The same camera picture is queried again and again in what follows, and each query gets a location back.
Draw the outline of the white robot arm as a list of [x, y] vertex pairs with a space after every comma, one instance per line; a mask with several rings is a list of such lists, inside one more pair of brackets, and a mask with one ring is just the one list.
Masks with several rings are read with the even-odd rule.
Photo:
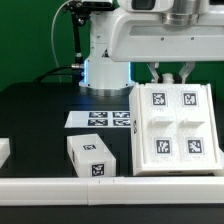
[[224, 61], [224, 0], [81, 0], [90, 11], [86, 87], [128, 87], [130, 62], [181, 62], [185, 81], [197, 62]]

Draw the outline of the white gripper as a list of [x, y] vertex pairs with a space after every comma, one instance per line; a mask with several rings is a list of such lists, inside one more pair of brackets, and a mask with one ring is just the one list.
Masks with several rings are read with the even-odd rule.
[[191, 26], [165, 25], [161, 13], [131, 13], [118, 8], [112, 14], [107, 46], [113, 61], [149, 62], [152, 82], [159, 81], [158, 62], [184, 62], [181, 83], [194, 62], [224, 61], [224, 6], [209, 11]]

